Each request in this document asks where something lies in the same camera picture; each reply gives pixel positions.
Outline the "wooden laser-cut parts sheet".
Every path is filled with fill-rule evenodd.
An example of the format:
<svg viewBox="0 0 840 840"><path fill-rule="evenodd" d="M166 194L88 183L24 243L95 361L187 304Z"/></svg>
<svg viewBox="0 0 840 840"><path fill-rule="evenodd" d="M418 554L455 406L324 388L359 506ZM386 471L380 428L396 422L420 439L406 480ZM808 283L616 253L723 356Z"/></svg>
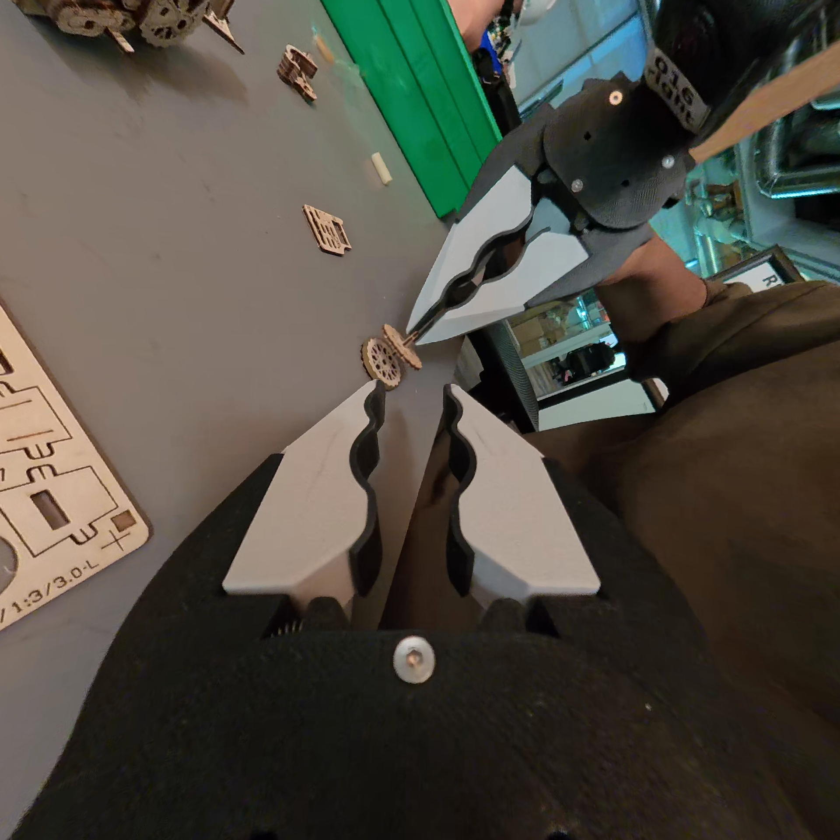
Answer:
<svg viewBox="0 0 840 840"><path fill-rule="evenodd" d="M1 313L1 627L143 547L151 527Z"/></svg>

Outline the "person's brown clothing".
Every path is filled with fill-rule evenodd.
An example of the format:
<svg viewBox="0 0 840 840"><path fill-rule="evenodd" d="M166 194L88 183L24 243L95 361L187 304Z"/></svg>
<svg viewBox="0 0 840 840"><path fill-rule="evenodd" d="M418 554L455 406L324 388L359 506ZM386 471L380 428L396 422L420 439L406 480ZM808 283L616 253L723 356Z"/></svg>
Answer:
<svg viewBox="0 0 840 840"><path fill-rule="evenodd" d="M529 442L678 585L795 815L838 838L838 368L773 364Z"/></svg>

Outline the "green board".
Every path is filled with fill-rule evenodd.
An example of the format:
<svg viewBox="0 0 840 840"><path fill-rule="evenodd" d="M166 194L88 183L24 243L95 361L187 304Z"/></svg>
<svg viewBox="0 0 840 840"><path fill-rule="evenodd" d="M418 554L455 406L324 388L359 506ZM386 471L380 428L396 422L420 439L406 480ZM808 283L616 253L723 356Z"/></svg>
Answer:
<svg viewBox="0 0 840 840"><path fill-rule="evenodd" d="M446 1L323 1L437 217L458 211L501 132Z"/></svg>

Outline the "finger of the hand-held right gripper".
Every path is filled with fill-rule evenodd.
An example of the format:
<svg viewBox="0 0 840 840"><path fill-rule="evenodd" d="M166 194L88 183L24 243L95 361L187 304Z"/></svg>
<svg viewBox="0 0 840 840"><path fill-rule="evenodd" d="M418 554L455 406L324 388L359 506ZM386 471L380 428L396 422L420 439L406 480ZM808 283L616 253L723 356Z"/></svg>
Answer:
<svg viewBox="0 0 840 840"><path fill-rule="evenodd" d="M444 244L419 291L406 325L419 337L456 337L523 311L511 289L476 286L472 279L484 255L526 228L532 218L531 180L510 167L459 221Z"/></svg>
<svg viewBox="0 0 840 840"><path fill-rule="evenodd" d="M518 262L505 274L478 285L468 280L464 301L442 301L429 325L414 327L418 334L415 343L447 341L523 312L528 301L588 258L578 238L542 232L526 245Z"/></svg>

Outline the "person's right hand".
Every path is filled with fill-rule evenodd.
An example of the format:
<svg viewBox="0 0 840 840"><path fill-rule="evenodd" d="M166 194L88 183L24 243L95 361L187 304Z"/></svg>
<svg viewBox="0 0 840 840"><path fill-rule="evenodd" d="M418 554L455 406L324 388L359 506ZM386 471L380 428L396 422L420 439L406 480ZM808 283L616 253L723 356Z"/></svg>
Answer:
<svg viewBox="0 0 840 840"><path fill-rule="evenodd" d="M708 288L653 234L616 272L595 286L595 294L619 343L629 345L644 343L666 324L701 310Z"/></svg>

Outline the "metal rack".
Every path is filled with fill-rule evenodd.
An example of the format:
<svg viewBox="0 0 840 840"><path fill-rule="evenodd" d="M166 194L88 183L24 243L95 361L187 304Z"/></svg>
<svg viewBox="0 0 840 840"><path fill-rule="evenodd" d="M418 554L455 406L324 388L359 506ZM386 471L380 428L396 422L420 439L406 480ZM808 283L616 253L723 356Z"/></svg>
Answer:
<svg viewBox="0 0 840 840"><path fill-rule="evenodd" d="M838 110L810 105L700 164L689 179L704 277L781 249L804 278L838 283Z"/></svg>

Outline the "wooden gear wheel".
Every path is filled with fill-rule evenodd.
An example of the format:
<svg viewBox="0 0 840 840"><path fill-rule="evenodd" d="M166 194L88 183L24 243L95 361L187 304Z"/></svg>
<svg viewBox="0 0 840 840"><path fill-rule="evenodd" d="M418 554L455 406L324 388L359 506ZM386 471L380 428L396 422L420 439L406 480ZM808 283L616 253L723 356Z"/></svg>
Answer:
<svg viewBox="0 0 840 840"><path fill-rule="evenodd" d="M388 392L401 384L403 366L396 351L386 339L370 337L362 343L360 355L369 377L381 382Z"/></svg>
<svg viewBox="0 0 840 840"><path fill-rule="evenodd" d="M390 324L384 324L382 333L384 340L392 347L401 362L415 371L420 371L423 368L423 363L414 349L414 344L419 335L418 331L402 335Z"/></svg>

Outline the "small wooden triangle piece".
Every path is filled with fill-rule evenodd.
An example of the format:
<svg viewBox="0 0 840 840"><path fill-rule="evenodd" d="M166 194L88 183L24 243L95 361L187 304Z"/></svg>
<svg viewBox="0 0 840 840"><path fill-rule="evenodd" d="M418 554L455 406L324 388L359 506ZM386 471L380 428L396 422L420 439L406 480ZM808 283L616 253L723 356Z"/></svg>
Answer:
<svg viewBox="0 0 840 840"><path fill-rule="evenodd" d="M235 3L236 1L209 1L203 15L203 23L243 56L245 51L235 39L228 20Z"/></svg>

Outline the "flat wooden grille piece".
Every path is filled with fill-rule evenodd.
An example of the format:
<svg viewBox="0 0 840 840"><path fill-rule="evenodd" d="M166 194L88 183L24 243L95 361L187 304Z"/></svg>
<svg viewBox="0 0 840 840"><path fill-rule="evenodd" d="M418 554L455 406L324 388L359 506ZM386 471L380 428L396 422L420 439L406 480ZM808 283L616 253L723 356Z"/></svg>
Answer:
<svg viewBox="0 0 840 840"><path fill-rule="evenodd" d="M352 249L341 218L307 204L302 206L302 212L323 253L344 256Z"/></svg>

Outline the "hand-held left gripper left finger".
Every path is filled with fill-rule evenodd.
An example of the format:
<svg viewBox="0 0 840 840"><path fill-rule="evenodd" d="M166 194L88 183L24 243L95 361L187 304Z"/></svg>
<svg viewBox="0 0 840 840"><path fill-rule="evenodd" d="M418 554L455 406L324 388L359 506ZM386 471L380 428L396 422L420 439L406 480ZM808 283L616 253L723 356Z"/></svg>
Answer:
<svg viewBox="0 0 840 840"><path fill-rule="evenodd" d="M370 381L299 436L280 462L223 580L229 595L319 597L346 614L382 566L370 477L380 460L385 386Z"/></svg>

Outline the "white framed sign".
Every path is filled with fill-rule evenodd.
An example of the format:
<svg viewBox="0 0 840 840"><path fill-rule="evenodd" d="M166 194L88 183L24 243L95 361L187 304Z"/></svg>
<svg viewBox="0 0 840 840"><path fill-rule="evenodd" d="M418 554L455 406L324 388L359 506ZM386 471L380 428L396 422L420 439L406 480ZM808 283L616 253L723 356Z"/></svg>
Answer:
<svg viewBox="0 0 840 840"><path fill-rule="evenodd" d="M824 280L836 283L837 277L829 264L775 245L721 270L710 280L741 283L758 292L798 282Z"/></svg>

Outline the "grey desk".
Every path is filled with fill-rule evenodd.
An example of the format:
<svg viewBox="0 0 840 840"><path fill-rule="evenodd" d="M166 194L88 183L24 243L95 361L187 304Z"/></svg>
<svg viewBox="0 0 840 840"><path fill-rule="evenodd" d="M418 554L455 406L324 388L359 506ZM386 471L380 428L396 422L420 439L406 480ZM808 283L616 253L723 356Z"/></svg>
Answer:
<svg viewBox="0 0 840 840"><path fill-rule="evenodd" d="M2 2L2 299L140 505L152 540L2 633L2 735L56 753L121 621L269 454L365 382L446 237L368 91L277 77L319 2L236 2L127 56ZM393 181L380 182L380 152ZM303 215L343 220L323 253Z"/></svg>

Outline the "small wooden curved assembly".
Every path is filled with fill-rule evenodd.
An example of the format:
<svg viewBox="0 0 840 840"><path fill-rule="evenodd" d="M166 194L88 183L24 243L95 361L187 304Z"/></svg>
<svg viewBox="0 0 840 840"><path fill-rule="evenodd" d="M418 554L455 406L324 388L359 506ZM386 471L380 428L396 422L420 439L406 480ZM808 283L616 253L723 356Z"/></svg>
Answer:
<svg viewBox="0 0 840 840"><path fill-rule="evenodd" d="M294 45L287 45L276 70L278 77L308 103L317 100L317 94L311 84L317 72L318 65L313 57Z"/></svg>

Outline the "clear plastic bag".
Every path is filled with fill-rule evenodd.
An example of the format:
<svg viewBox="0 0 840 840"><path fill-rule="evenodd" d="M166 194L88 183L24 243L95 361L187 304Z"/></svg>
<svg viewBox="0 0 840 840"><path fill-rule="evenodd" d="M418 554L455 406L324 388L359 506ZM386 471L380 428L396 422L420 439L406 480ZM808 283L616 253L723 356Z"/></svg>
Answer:
<svg viewBox="0 0 840 840"><path fill-rule="evenodd" d="M360 67L351 59L342 58L316 25L311 27L311 42L332 74L342 84L353 89L364 87L364 75Z"/></svg>

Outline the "person's right forearm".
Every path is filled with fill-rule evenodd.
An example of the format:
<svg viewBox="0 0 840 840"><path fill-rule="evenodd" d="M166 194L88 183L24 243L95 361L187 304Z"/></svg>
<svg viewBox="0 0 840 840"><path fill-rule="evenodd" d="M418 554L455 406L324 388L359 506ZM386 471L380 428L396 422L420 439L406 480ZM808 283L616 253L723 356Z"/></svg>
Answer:
<svg viewBox="0 0 840 840"><path fill-rule="evenodd" d="M802 281L753 292L707 282L706 305L626 346L627 370L664 383L672 403L773 364L783 373L838 368L839 289Z"/></svg>

